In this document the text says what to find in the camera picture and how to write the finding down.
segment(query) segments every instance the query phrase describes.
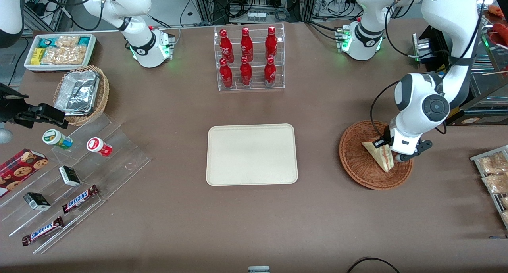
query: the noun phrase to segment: acrylic bottle rack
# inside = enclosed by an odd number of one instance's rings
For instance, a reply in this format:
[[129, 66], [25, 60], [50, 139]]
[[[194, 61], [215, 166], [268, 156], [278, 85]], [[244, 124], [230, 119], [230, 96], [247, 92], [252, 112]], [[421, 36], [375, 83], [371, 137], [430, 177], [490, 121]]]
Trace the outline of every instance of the acrylic bottle rack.
[[[217, 84], [220, 91], [235, 91], [235, 90], [280, 90], [285, 87], [285, 34], [284, 25], [282, 23], [277, 24], [255, 24], [246, 25], [249, 28], [249, 34], [252, 38], [254, 46], [254, 60], [250, 62], [252, 67], [252, 83], [250, 86], [243, 85], [240, 76], [240, 65], [242, 58], [242, 51], [240, 49], [240, 41], [242, 40], [242, 27], [239, 25], [215, 27], [214, 28], [214, 50], [216, 56], [216, 69], [217, 69]], [[275, 56], [274, 65], [277, 67], [275, 73], [275, 83], [273, 87], [267, 87], [265, 85], [265, 40], [268, 35], [268, 27], [275, 27], [275, 36], [277, 38], [277, 55]], [[227, 36], [233, 44], [233, 55], [235, 60], [229, 64], [231, 71], [233, 72], [233, 87], [225, 88], [219, 69], [221, 65], [219, 60], [222, 58], [221, 54], [221, 36], [219, 31], [221, 29], [227, 30]]]
[[[19, 246], [22, 246], [22, 237], [62, 216], [64, 228], [51, 231], [27, 247], [34, 254], [48, 250], [150, 162], [145, 153], [122, 132], [120, 125], [105, 114], [82, 125], [69, 137], [74, 141], [69, 150], [54, 147], [46, 154], [49, 164], [42, 169], [41, 172], [45, 171], [42, 175], [34, 175], [0, 200], [0, 226], [11, 238], [19, 240]], [[87, 150], [86, 143], [91, 137], [99, 137], [113, 147], [109, 157]], [[79, 186], [64, 184], [58, 171], [62, 165], [75, 169], [81, 180]], [[62, 206], [93, 184], [100, 192], [64, 215]], [[46, 211], [31, 209], [23, 199], [29, 192], [41, 193], [51, 208]]]

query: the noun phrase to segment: wicker basket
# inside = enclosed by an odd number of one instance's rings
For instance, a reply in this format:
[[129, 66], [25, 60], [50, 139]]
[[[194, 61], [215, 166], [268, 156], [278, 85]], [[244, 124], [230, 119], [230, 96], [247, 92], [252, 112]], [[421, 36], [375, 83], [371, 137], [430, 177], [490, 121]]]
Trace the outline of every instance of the wicker basket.
[[[385, 123], [374, 121], [376, 127], [383, 131]], [[363, 147], [362, 142], [378, 137], [370, 121], [360, 121], [351, 125], [344, 132], [339, 143], [339, 157], [349, 176], [359, 184], [373, 190], [389, 190], [404, 183], [411, 174], [413, 160], [398, 163], [384, 172], [374, 157]]]
[[[106, 104], [108, 102], [109, 95], [109, 83], [108, 78], [104, 75], [104, 73], [94, 65], [87, 65], [86, 67], [80, 67], [76, 70], [72, 70], [71, 72], [84, 72], [84, 71], [94, 71], [100, 74], [100, 82], [99, 89], [97, 90], [97, 98], [94, 105], [94, 112], [89, 116], [66, 116], [65, 119], [71, 124], [75, 126], [81, 126], [84, 123], [91, 121], [92, 119], [96, 119], [99, 117], [106, 108]], [[55, 94], [53, 95], [53, 105], [56, 103], [56, 98], [58, 98], [58, 94], [60, 93], [60, 87], [62, 86], [62, 82], [64, 81], [64, 77], [60, 79], [60, 83], [56, 87]]]

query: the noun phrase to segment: table surface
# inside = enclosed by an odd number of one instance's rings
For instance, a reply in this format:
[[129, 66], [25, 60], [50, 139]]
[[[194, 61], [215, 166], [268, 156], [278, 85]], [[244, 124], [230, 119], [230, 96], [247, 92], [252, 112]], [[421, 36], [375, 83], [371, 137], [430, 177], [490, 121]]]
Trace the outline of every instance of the table surface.
[[[409, 50], [410, 35], [426, 26], [421, 19], [394, 20], [392, 41]], [[252, 265], [269, 265], [274, 273], [336, 273], [364, 256], [406, 273], [508, 268], [508, 240], [488, 239], [506, 232], [468, 159], [505, 145], [505, 126], [429, 132], [425, 139], [434, 146], [415, 159], [405, 184], [368, 190], [341, 166], [341, 134], [368, 119], [372, 99], [386, 85], [422, 70], [387, 43], [358, 62], [307, 25], [285, 24], [285, 90], [224, 94], [217, 90], [213, 30], [184, 29], [174, 59], [154, 69], [133, 60], [119, 32], [96, 33], [94, 62], [110, 82], [106, 112], [152, 161], [43, 255], [32, 255], [0, 225], [2, 273], [222, 273]], [[51, 103], [61, 76], [27, 71], [21, 92], [31, 96], [29, 103]], [[389, 91], [374, 116], [389, 121], [396, 114]], [[298, 181], [209, 186], [208, 130], [260, 123], [294, 126]], [[0, 161], [21, 148], [49, 150], [40, 141], [49, 125], [7, 127], [15, 138], [0, 145]], [[390, 272], [374, 262], [353, 273]]]

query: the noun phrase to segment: beige tray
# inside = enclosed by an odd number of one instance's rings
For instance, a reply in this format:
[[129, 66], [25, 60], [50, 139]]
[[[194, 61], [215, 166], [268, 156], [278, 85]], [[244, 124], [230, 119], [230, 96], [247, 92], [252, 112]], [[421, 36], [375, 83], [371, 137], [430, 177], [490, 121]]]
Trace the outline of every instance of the beige tray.
[[291, 125], [214, 126], [208, 131], [209, 185], [292, 184], [297, 179]]

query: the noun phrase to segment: coca-cola bottle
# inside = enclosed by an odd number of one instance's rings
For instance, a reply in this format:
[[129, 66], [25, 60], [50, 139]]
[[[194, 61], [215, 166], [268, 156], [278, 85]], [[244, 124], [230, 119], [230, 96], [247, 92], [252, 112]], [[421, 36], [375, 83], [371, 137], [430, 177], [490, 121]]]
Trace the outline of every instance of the coca-cola bottle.
[[252, 82], [252, 67], [249, 64], [247, 56], [242, 57], [242, 65], [240, 66], [240, 74], [242, 75], [242, 83], [248, 87]]
[[277, 67], [275, 67], [273, 61], [273, 56], [269, 56], [266, 60], [267, 64], [265, 66], [265, 85], [267, 87], [273, 87], [275, 84], [275, 73], [277, 72]]
[[221, 80], [225, 88], [233, 87], [233, 73], [231, 72], [231, 68], [227, 65], [227, 61], [225, 58], [221, 58], [219, 61], [221, 64], [221, 68], [219, 69], [219, 73], [221, 74]]
[[242, 41], [240, 41], [242, 48], [242, 56], [246, 56], [249, 62], [254, 60], [254, 48], [252, 47], [252, 38], [249, 36], [249, 28], [242, 28]]
[[235, 56], [233, 55], [233, 44], [231, 44], [231, 40], [227, 37], [227, 31], [225, 29], [221, 29], [219, 33], [221, 34], [221, 53], [223, 58], [225, 58], [228, 63], [233, 63], [235, 61]]
[[268, 36], [266, 37], [265, 41], [265, 57], [268, 59], [270, 56], [273, 56], [275, 58], [275, 55], [277, 54], [277, 38], [275, 37], [275, 27], [270, 26], [268, 27]]

